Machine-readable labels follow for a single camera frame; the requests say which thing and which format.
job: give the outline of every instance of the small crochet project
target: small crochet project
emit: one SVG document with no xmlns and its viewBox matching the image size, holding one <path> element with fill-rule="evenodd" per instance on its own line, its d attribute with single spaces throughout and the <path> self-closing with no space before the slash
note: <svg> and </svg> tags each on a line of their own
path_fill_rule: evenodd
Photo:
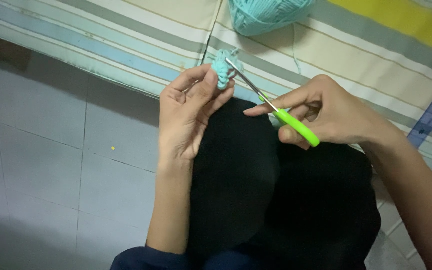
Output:
<svg viewBox="0 0 432 270">
<path fill-rule="evenodd" d="M 235 74 L 231 65 L 226 63 L 225 58 L 228 58 L 240 72 L 243 72 L 243 64 L 238 60 L 238 57 L 236 56 L 237 52 L 237 48 L 232 50 L 220 49 L 216 52 L 214 57 L 211 57 L 211 59 L 213 59 L 211 68 L 217 73 L 217 88 L 219 90 L 226 89 L 230 78 Z"/>
</svg>

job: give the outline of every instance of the black pants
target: black pants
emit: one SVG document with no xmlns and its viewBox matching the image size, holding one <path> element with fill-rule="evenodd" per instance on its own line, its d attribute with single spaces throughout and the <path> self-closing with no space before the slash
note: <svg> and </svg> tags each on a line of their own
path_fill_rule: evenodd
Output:
<svg viewBox="0 0 432 270">
<path fill-rule="evenodd" d="M 254 105 L 232 98 L 204 133 L 190 199 L 194 267 L 244 247 L 285 268 L 363 268 L 381 224 L 368 158 L 344 144 L 282 144 L 267 115 L 244 116 Z"/>
</svg>

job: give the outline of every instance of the scissors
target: scissors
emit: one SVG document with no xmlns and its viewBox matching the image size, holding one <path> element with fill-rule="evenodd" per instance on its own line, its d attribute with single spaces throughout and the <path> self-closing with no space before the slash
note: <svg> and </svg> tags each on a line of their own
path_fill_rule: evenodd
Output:
<svg viewBox="0 0 432 270">
<path fill-rule="evenodd" d="M 279 120 L 279 122 L 285 125 L 290 125 L 299 134 L 301 134 L 311 146 L 315 147 L 319 144 L 318 137 L 316 137 L 316 135 L 307 126 L 301 123 L 298 119 L 292 117 L 291 114 L 287 113 L 285 110 L 275 107 L 273 103 L 268 100 L 268 97 L 237 69 L 237 67 L 231 62 L 231 60 L 225 58 L 225 61 L 234 69 L 234 71 L 241 77 L 241 79 L 243 79 L 243 81 L 247 83 L 256 94 L 258 94 L 261 101 L 266 102 L 274 109 L 273 115 Z"/>
</svg>

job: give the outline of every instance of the navy sleeve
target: navy sleeve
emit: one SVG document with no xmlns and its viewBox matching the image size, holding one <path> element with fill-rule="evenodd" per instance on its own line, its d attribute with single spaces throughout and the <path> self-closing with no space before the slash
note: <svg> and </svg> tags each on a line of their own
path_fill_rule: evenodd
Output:
<svg viewBox="0 0 432 270">
<path fill-rule="evenodd" d="M 110 270 L 188 270 L 186 255 L 138 246 L 119 253 Z"/>
</svg>

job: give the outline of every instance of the yarn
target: yarn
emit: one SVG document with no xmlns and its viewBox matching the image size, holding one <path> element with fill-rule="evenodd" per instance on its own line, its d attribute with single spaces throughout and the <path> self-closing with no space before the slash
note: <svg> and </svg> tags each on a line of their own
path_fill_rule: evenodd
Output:
<svg viewBox="0 0 432 270">
<path fill-rule="evenodd" d="M 243 64 L 238 60 L 237 57 L 238 49 L 220 49 L 216 52 L 215 56 L 209 56 L 213 60 L 211 68 L 217 73 L 217 88 L 219 90 L 226 89 L 230 78 L 235 75 L 235 71 L 226 63 L 225 58 L 228 58 L 240 72 L 243 72 Z"/>
<path fill-rule="evenodd" d="M 306 17 L 315 0 L 228 0 L 234 29 L 243 36 L 267 33 Z"/>
</svg>

